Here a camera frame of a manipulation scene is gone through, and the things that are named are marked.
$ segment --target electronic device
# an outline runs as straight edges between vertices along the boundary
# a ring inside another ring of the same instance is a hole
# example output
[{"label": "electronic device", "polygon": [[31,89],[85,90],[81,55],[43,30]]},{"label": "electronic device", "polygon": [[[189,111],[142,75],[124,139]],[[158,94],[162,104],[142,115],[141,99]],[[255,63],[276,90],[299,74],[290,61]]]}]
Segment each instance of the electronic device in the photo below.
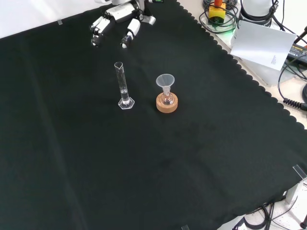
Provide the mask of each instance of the electronic device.
[{"label": "electronic device", "polygon": [[293,44],[289,51],[287,60],[292,61],[295,58],[302,56],[298,58],[295,63],[307,67],[307,56],[304,55],[307,55],[307,48],[299,46],[297,44]]}]

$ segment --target white wall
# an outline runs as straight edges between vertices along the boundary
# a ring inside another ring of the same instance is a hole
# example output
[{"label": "white wall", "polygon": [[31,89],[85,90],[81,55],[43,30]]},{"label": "white wall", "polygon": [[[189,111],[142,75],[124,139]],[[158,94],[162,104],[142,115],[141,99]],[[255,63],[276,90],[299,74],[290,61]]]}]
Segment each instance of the white wall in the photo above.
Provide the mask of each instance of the white wall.
[{"label": "white wall", "polygon": [[0,0],[0,38],[100,6],[94,0]]}]

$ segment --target yellow device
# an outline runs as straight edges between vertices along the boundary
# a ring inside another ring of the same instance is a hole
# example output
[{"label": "yellow device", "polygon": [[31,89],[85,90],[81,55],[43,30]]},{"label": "yellow device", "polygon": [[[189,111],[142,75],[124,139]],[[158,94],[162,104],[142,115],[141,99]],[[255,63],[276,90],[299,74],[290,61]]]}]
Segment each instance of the yellow device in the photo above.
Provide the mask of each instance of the yellow device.
[{"label": "yellow device", "polygon": [[222,3],[219,7],[223,8],[224,10],[214,6],[209,7],[209,19],[215,23],[223,23],[226,16],[226,4]]}]

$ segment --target glass graduated cylinder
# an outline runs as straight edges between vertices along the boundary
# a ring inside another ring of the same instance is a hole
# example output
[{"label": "glass graduated cylinder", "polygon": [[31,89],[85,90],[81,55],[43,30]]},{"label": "glass graduated cylinder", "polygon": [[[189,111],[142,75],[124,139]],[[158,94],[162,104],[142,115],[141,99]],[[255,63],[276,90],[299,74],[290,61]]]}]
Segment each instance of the glass graduated cylinder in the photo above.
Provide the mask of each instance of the glass graduated cylinder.
[{"label": "glass graduated cylinder", "polygon": [[129,98],[129,94],[128,94],[128,88],[127,88],[123,63],[122,62],[116,62],[114,64],[114,66],[115,66],[115,70],[116,70],[116,75],[117,75],[117,79],[118,79],[119,91],[120,91],[120,95],[121,95],[121,98],[122,98],[122,102],[124,104],[129,104],[130,98]]},{"label": "glass graduated cylinder", "polygon": [[128,88],[126,84],[125,72],[124,72],[124,65],[122,62],[116,62],[114,64],[116,76],[119,85],[119,91],[121,95],[121,99],[118,103],[121,109],[131,109],[135,103],[135,101],[129,97]]}]

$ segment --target clear glass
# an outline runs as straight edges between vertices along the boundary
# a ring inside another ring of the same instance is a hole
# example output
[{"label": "clear glass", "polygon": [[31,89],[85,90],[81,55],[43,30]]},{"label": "clear glass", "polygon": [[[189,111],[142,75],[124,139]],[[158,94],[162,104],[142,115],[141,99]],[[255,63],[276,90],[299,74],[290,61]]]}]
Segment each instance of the clear glass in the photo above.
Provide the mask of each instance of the clear glass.
[{"label": "clear glass", "polygon": [[297,172],[297,174],[304,180],[307,178],[305,172],[298,165],[293,166],[293,169]]},{"label": "clear glass", "polygon": [[114,64],[117,79],[118,79],[118,85],[119,85],[119,91],[121,95],[121,99],[118,103],[119,107],[121,109],[131,109],[134,105],[134,100],[129,97],[128,94],[128,88],[126,84],[126,78],[125,78],[125,72],[124,72],[124,65],[122,62],[116,62]]},{"label": "clear glass", "polygon": [[170,92],[172,84],[175,82],[175,78],[171,74],[162,74],[157,77],[155,81],[158,86],[162,87],[163,94],[161,95],[160,101],[165,105],[174,103],[174,97]]}]

